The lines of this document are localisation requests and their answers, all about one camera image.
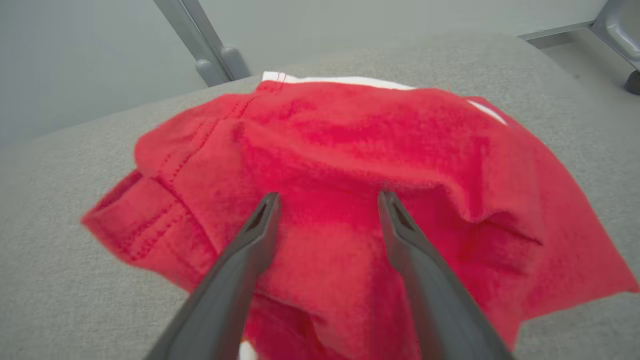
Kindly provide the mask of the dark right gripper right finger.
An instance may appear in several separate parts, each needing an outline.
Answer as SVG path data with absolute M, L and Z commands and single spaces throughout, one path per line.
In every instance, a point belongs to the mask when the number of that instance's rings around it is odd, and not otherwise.
M 387 258 L 400 274 L 423 360 L 512 360 L 473 296 L 394 192 L 377 196 Z

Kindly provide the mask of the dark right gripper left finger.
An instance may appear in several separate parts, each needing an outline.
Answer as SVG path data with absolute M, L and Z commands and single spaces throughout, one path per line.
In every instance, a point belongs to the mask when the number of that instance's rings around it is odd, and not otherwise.
M 263 196 L 146 355 L 148 360 L 235 360 L 258 277 L 274 257 L 281 196 Z

